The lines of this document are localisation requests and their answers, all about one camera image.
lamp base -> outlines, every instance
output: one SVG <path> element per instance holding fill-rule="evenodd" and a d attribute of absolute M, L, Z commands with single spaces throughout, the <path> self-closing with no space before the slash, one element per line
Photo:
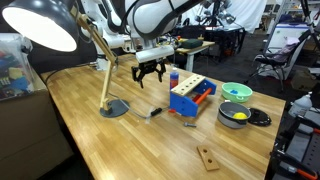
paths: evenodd
<path fill-rule="evenodd" d="M 128 101 L 126 100 L 112 100 L 109 103 L 110 109 L 106 111 L 103 108 L 100 108 L 100 114 L 103 117 L 113 118 L 121 116 L 122 114 L 126 113 L 129 109 L 121 102 L 123 101 L 127 106 L 129 106 Z"/>

small wooden piece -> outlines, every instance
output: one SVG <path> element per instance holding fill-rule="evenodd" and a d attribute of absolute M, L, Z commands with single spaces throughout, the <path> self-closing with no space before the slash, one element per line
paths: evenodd
<path fill-rule="evenodd" d="M 199 85 L 205 78 L 205 76 L 194 74 L 174 87 L 171 92 L 177 94 L 178 96 L 185 96 L 186 94 L 191 92 L 197 85 Z"/>
<path fill-rule="evenodd" d="M 207 171 L 219 169 L 218 162 L 214 159 L 210 149 L 206 145 L 200 145 L 197 148 Z"/>

wooden tabletop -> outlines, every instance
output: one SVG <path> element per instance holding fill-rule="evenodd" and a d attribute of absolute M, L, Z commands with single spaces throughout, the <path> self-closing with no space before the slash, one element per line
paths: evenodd
<path fill-rule="evenodd" d="M 194 52 L 194 51 L 198 51 L 198 50 L 203 50 L 204 48 L 207 48 L 209 46 L 214 45 L 214 42 L 210 42 L 210 41 L 203 41 L 202 45 L 196 48 L 192 48 L 192 49 L 185 49 L 185 48 L 178 48 L 176 50 L 176 52 L 179 53 L 184 53 L 184 54 L 188 54 L 190 52 Z"/>
<path fill-rule="evenodd" d="M 163 82 L 146 75 L 144 89 L 131 77 L 132 55 L 119 57 L 110 93 L 127 100 L 141 115 L 169 106 L 169 72 Z M 178 70 L 180 82 L 193 73 Z M 48 89 L 95 179 L 264 179 L 285 101 L 254 92 L 246 107 L 270 115 L 269 127 L 248 124 L 230 129 L 217 120 L 223 82 L 199 106 L 196 118 L 167 110 L 146 123 L 128 111 L 107 119 L 99 114 L 104 72 L 90 67 L 66 69 L 50 77 Z M 189 122 L 196 128 L 184 127 Z M 206 145 L 219 169 L 207 171 L 197 146 Z"/>

small bottle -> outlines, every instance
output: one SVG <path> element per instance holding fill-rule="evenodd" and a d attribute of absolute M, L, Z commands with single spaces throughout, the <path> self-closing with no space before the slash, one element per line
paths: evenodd
<path fill-rule="evenodd" d="M 170 72 L 170 89 L 176 87 L 179 84 L 179 72 L 176 67 L 172 68 L 172 72 Z"/>
<path fill-rule="evenodd" d="M 307 95 L 302 96 L 300 99 L 295 100 L 292 103 L 292 106 L 289 110 L 289 114 L 292 117 L 298 115 L 304 116 L 306 112 L 312 107 L 312 101 L 310 95 L 312 92 L 309 92 Z"/>

lamp arm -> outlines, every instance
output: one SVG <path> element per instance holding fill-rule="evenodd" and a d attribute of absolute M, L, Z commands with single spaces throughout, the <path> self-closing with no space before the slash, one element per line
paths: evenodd
<path fill-rule="evenodd" d="M 93 40 L 98 44 L 98 46 L 101 48 L 103 53 L 106 55 L 106 60 L 108 61 L 107 67 L 106 67 L 106 75 L 104 78 L 103 83 L 103 89 L 102 94 L 100 98 L 100 109 L 104 109 L 105 111 L 109 111 L 110 106 L 108 106 L 109 99 L 107 98 L 109 88 L 110 88 L 110 82 L 111 82 L 111 71 L 112 67 L 115 65 L 116 57 L 112 53 L 111 49 L 107 45 L 107 43 L 104 41 L 104 39 L 101 37 L 97 29 L 94 27 L 93 24 L 90 24 L 91 20 L 89 17 L 85 14 L 81 14 L 76 10 L 75 7 L 72 8 L 71 14 L 76 18 L 77 23 L 79 26 L 81 26 L 83 29 L 87 30 L 91 35 Z"/>

